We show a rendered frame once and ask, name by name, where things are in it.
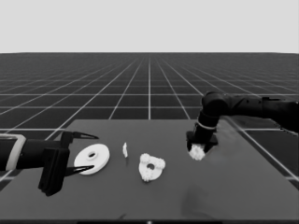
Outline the large thick white disc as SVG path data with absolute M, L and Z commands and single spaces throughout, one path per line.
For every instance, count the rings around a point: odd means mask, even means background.
M 110 152 L 104 144 L 93 144 L 83 148 L 74 160 L 74 165 L 91 166 L 92 169 L 80 172 L 81 175 L 93 175 L 102 170 L 108 163 Z

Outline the white round carrier with pins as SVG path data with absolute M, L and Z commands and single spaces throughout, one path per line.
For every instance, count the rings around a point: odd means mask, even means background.
M 149 163 L 141 163 L 139 159 L 138 171 L 140 173 L 140 176 L 142 176 L 144 173 L 150 173 L 152 174 L 151 181 L 156 180 L 161 176 L 164 169 L 159 169 L 154 165 L 154 161 L 156 158 L 157 157 L 150 156 Z

